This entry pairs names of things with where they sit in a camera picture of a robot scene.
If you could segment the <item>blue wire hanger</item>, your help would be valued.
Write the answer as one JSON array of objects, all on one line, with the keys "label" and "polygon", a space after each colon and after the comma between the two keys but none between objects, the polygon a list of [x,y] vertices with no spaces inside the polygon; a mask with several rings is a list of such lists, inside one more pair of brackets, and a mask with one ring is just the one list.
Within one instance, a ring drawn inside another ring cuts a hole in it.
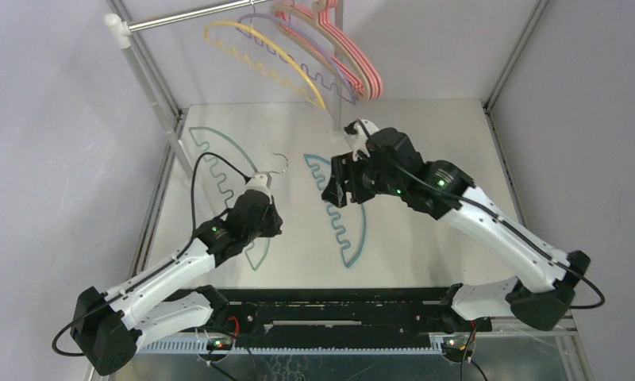
[{"label": "blue wire hanger", "polygon": [[[321,193],[327,186],[330,161],[322,156],[310,153],[304,153],[303,159],[310,170],[316,188]],[[350,269],[356,264],[364,252],[368,233],[368,216],[366,209],[363,205],[359,205],[359,209],[356,212],[356,216],[359,218],[359,228],[356,229],[358,235],[354,239],[349,235],[350,231],[344,223],[343,214],[340,209],[329,202],[325,202],[325,212],[329,217],[330,227],[338,246],[341,262],[346,269]]]}]

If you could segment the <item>yellow wire hanger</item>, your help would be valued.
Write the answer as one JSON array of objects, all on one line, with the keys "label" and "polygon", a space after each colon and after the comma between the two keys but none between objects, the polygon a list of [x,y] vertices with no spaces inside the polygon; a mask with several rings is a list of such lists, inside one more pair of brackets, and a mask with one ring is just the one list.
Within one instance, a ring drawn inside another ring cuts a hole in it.
[{"label": "yellow wire hanger", "polygon": [[202,36],[207,44],[291,92],[297,99],[318,109],[327,108],[321,91],[301,65],[252,25],[213,21],[204,28]]}]

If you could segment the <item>green wire hanger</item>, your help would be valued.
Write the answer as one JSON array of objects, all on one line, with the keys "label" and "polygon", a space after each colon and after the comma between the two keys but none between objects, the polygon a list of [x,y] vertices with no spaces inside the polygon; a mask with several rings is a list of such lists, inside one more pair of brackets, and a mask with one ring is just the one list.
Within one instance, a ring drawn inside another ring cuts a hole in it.
[{"label": "green wire hanger", "polygon": [[244,193],[241,174],[258,171],[250,155],[232,137],[206,126],[187,129],[186,147],[195,159],[203,152],[217,154],[198,161],[197,184],[204,198],[199,206],[209,207],[211,214],[232,208],[237,197]]}]

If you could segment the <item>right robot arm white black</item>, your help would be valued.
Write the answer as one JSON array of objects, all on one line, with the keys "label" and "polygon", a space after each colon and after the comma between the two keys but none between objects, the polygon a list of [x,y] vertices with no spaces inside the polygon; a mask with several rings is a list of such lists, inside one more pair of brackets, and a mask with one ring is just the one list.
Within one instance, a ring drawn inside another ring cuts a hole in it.
[{"label": "right robot arm white black", "polygon": [[575,287],[591,262],[588,255],[565,252],[536,236],[458,166],[423,160],[407,134],[369,120],[350,123],[344,133],[350,151],[331,159],[324,201],[342,208],[379,194],[395,196],[468,235],[511,270],[503,281],[452,285],[439,310],[444,327],[459,330],[470,321],[513,317],[549,331],[574,308]]}]

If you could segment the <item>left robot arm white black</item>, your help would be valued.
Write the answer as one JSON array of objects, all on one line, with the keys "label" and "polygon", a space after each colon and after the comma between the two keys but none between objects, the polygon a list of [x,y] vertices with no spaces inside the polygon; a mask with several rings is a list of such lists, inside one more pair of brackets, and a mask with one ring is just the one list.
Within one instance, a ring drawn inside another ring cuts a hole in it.
[{"label": "left robot arm white black", "polygon": [[223,329],[229,310],[212,287],[169,302],[180,287],[241,254],[258,237],[274,237],[283,223],[271,192],[252,187],[234,206],[203,222],[185,246],[123,284],[83,291],[70,336],[99,375],[123,368],[145,344],[182,329]]}]

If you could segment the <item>right rack foot white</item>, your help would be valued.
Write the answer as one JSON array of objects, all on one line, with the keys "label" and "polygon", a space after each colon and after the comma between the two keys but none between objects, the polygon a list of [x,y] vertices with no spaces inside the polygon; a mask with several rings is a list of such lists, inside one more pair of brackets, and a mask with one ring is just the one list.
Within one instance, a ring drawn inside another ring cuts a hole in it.
[{"label": "right rack foot white", "polygon": [[331,129],[328,133],[330,145],[339,152],[348,151],[350,146],[348,145],[346,135],[341,130]]}]

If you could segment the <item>left circuit board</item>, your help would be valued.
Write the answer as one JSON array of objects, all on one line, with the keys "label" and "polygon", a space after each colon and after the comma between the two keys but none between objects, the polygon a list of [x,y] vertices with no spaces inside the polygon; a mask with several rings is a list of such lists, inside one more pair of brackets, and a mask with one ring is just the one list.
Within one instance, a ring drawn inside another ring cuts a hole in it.
[{"label": "left circuit board", "polygon": [[229,338],[209,339],[206,344],[206,352],[229,351],[234,344],[235,341]]}]

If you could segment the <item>circuit board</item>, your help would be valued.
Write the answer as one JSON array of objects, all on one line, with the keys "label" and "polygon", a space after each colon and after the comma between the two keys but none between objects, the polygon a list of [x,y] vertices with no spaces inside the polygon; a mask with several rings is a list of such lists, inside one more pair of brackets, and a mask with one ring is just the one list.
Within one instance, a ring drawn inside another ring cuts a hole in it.
[{"label": "circuit board", "polygon": [[466,348],[465,342],[457,339],[447,339],[441,344],[441,349],[446,354],[462,352]]},{"label": "circuit board", "polygon": [[206,352],[229,351],[234,344],[235,341],[229,338],[209,339],[206,344]]}]

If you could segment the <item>right circuit board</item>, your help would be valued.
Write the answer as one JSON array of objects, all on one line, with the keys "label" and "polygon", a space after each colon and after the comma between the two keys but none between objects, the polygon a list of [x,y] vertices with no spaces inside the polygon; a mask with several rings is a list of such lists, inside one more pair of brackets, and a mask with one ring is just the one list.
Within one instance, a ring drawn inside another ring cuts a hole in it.
[{"label": "right circuit board", "polygon": [[441,349],[446,354],[462,352],[466,348],[465,342],[457,339],[447,339],[441,344]]}]

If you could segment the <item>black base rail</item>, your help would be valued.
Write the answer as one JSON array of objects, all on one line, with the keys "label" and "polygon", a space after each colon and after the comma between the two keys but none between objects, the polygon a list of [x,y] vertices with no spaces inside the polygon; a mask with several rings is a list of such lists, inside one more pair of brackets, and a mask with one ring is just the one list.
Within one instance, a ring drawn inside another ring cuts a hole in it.
[{"label": "black base rail", "polygon": [[206,326],[260,350],[431,349],[441,334],[489,333],[491,319],[464,320],[442,300],[446,287],[225,289],[227,306]]}]

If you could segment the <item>left aluminium frame post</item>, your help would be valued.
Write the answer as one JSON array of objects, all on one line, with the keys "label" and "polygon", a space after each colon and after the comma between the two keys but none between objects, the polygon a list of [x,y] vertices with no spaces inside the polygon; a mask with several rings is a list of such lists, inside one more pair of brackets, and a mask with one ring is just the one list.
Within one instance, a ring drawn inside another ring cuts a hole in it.
[{"label": "left aluminium frame post", "polygon": [[[106,3],[110,8],[110,13],[119,15],[123,21],[132,20],[132,15],[123,1],[107,0]],[[182,109],[175,100],[163,73],[159,69],[158,63],[155,61],[153,54],[144,41],[144,38],[139,32],[131,33],[131,41],[133,51],[136,54],[137,59],[140,61],[156,97],[159,99],[159,103],[163,111],[170,120],[179,120],[183,114]]]}]

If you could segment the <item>aluminium frame post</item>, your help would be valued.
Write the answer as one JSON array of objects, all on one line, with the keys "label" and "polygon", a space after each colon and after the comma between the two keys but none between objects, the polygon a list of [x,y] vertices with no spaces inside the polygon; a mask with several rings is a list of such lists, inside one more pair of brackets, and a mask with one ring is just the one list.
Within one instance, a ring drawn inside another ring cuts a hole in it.
[{"label": "aluminium frame post", "polygon": [[[110,8],[110,13],[119,15],[123,21],[132,20],[132,15],[123,1],[107,0],[106,3]],[[159,103],[163,111],[170,120],[179,120],[183,114],[182,109],[175,100],[163,73],[159,69],[158,63],[155,61],[153,54],[144,41],[144,38],[139,32],[131,33],[131,41],[133,51],[136,54],[137,59],[140,61],[156,97],[159,99]]]},{"label": "aluminium frame post", "polygon": [[533,10],[525,22],[524,28],[515,41],[514,47],[495,80],[495,84],[491,88],[486,100],[483,102],[483,110],[485,114],[491,114],[495,109],[495,106],[516,66],[518,65],[519,60],[522,58],[530,41],[533,39],[535,32],[539,29],[541,23],[543,22],[549,7],[552,6],[553,3],[553,0],[536,1]]}]

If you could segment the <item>right aluminium frame post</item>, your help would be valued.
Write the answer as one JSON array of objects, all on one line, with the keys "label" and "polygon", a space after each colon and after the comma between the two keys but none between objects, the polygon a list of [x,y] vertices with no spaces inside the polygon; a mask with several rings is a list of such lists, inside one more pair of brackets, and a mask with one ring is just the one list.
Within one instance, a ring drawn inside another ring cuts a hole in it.
[{"label": "right aluminium frame post", "polygon": [[518,65],[519,60],[522,58],[530,41],[533,39],[535,32],[539,29],[541,23],[543,22],[549,7],[552,6],[553,3],[553,0],[536,1],[533,10],[525,22],[524,28],[515,41],[514,47],[495,80],[495,84],[491,88],[486,100],[483,102],[483,110],[485,114],[491,114],[495,109],[495,106],[516,66]]}]

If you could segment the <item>silver clothes rack rail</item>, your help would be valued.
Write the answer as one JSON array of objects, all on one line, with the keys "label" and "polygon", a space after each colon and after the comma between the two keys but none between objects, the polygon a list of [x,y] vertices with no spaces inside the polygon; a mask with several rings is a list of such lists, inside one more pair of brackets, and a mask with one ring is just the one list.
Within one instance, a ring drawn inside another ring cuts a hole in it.
[{"label": "silver clothes rack rail", "polygon": [[175,24],[183,21],[210,16],[216,13],[224,13],[245,7],[253,7],[258,4],[269,2],[269,0],[237,0],[219,1],[204,6],[197,6],[186,10],[179,10],[158,16],[146,17],[145,19],[127,21],[126,28],[130,33],[140,32],[146,29],[154,29],[165,25]]}]

